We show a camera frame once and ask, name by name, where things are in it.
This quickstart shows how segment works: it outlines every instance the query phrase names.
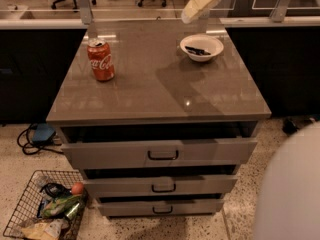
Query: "basket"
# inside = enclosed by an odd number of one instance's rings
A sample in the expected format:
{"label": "basket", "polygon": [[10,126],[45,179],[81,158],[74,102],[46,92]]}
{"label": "basket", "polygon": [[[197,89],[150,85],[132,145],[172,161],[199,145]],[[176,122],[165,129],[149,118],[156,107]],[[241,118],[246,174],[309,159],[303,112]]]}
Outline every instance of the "basket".
{"label": "basket", "polygon": [[[24,239],[23,234],[19,230],[19,225],[21,222],[37,216],[38,208],[42,200],[42,195],[39,191],[39,187],[35,183],[36,179],[39,176],[48,176],[52,180],[54,180],[54,182],[60,183],[66,188],[71,188],[72,185],[77,181],[83,181],[83,178],[78,171],[35,171],[31,179],[29,180],[27,187],[23,191],[18,205],[14,209],[8,225],[3,232],[3,236]],[[70,230],[68,231],[68,233],[64,236],[61,236],[59,240],[77,239],[83,211],[84,209],[82,209],[77,214],[76,218],[70,225]]]}

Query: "black drawer handle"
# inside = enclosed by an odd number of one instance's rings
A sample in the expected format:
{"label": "black drawer handle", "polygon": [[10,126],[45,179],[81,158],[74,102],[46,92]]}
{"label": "black drawer handle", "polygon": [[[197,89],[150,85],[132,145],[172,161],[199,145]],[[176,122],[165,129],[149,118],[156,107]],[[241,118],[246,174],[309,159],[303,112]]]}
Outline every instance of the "black drawer handle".
{"label": "black drawer handle", "polygon": [[163,154],[163,153],[169,153],[169,152],[152,152],[152,151],[148,151],[148,158],[150,160],[176,160],[179,157],[179,150],[176,150],[174,152],[174,156],[171,156],[171,157],[156,157],[156,156],[152,156],[152,153],[154,153],[154,154],[162,153]]}
{"label": "black drawer handle", "polygon": [[151,189],[154,193],[170,193],[176,191],[176,184],[173,184],[173,188],[169,190],[156,190],[154,185],[151,186]]}
{"label": "black drawer handle", "polygon": [[158,215],[161,215],[161,214],[170,214],[170,213],[172,213],[172,211],[173,211],[173,207],[170,206],[170,210],[169,210],[169,211],[163,211],[163,212],[157,212],[157,211],[156,211],[156,208],[152,207],[152,211],[153,211],[154,214],[158,214]]}

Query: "drawer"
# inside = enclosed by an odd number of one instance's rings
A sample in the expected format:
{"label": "drawer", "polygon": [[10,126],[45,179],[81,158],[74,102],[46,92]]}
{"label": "drawer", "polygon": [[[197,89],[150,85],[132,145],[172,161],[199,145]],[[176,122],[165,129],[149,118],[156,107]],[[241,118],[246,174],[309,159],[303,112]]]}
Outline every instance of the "drawer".
{"label": "drawer", "polygon": [[191,177],[154,177],[85,180],[90,196],[155,196],[215,194],[230,192],[237,181],[234,175],[198,175]]}
{"label": "drawer", "polygon": [[99,205],[102,216],[169,216],[214,214],[223,206],[221,199],[154,201],[154,202],[120,202]]}
{"label": "drawer", "polygon": [[254,138],[64,144],[76,169],[203,166],[245,163]]}

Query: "black cable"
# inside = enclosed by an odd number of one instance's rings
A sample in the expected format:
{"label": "black cable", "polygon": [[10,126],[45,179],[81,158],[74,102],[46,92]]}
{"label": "black cable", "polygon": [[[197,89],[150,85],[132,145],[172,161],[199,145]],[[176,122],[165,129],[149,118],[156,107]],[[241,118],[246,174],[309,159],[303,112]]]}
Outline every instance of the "black cable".
{"label": "black cable", "polygon": [[[46,150],[46,151],[50,151],[50,152],[54,152],[57,154],[63,154],[63,152],[61,151],[57,151],[51,148],[47,148],[47,146],[60,146],[60,145],[56,145],[52,142],[48,142],[46,143],[46,145],[40,145],[40,144],[35,144],[30,140],[30,132],[32,130],[36,130],[37,129],[37,124],[31,124],[27,129],[25,129],[24,131],[22,131],[18,138],[17,138],[17,144],[22,148],[22,152],[27,155],[35,155],[37,153],[39,153],[41,150]],[[25,144],[21,144],[20,139],[22,138],[22,136],[25,135],[27,142]]]}

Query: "speckled floor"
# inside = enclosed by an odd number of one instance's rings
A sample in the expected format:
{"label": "speckled floor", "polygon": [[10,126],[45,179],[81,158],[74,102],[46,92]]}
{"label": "speckled floor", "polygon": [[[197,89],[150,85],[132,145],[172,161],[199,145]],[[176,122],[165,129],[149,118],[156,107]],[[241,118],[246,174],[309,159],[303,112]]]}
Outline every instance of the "speckled floor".
{"label": "speckled floor", "polygon": [[[26,156],[16,139],[27,125],[0,127],[0,239],[28,180],[35,170],[72,170],[63,155],[40,152]],[[258,145],[247,164],[242,165],[223,209],[213,216],[112,219],[102,217],[94,203],[86,207],[78,240],[252,239],[255,204],[263,172],[269,159],[287,138],[282,119],[263,122]]]}

